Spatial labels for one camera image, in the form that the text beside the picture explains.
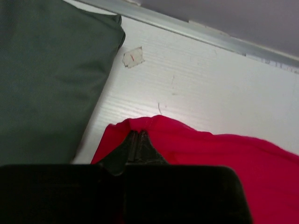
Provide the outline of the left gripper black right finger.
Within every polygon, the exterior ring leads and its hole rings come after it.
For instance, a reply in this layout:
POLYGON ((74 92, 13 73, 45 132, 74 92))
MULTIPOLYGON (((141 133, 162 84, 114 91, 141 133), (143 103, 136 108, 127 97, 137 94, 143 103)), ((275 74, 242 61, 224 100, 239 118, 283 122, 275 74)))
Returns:
POLYGON ((154 148, 147 131, 138 134, 134 151, 134 163, 147 165, 169 164, 166 159, 154 148))

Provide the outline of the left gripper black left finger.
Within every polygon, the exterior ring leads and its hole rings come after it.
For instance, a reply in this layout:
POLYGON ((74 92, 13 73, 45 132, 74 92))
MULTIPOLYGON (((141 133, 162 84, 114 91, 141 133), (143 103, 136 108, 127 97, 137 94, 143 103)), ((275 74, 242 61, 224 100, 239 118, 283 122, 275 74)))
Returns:
POLYGON ((112 175, 121 175, 127 162, 134 161, 138 132, 130 131, 125 140, 107 156, 97 162, 112 175))

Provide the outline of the red t shirt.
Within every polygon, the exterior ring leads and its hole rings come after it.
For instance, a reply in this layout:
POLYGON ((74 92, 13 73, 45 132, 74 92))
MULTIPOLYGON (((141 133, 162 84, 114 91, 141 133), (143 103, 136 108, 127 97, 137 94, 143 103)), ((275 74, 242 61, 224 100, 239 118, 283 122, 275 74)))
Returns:
POLYGON ((92 164, 142 130, 169 164, 130 161, 117 175, 129 223, 298 223, 299 158, 265 140, 200 132, 161 115, 126 119, 107 126, 92 164))

